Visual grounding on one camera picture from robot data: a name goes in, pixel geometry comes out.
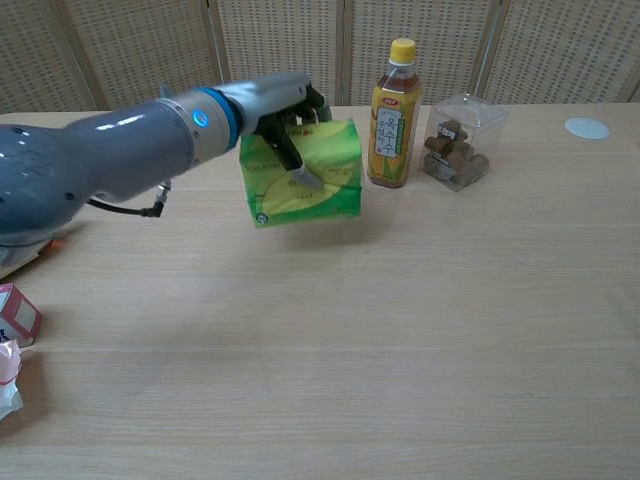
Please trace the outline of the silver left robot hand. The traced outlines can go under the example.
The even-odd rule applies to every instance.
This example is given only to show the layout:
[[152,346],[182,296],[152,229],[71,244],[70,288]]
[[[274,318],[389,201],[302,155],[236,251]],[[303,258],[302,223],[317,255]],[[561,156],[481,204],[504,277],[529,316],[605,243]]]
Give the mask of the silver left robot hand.
[[323,181],[303,162],[287,133],[304,124],[328,122],[332,112],[325,97],[304,72],[286,72],[225,84],[219,91],[239,109],[243,135],[261,137],[296,184],[321,189]]

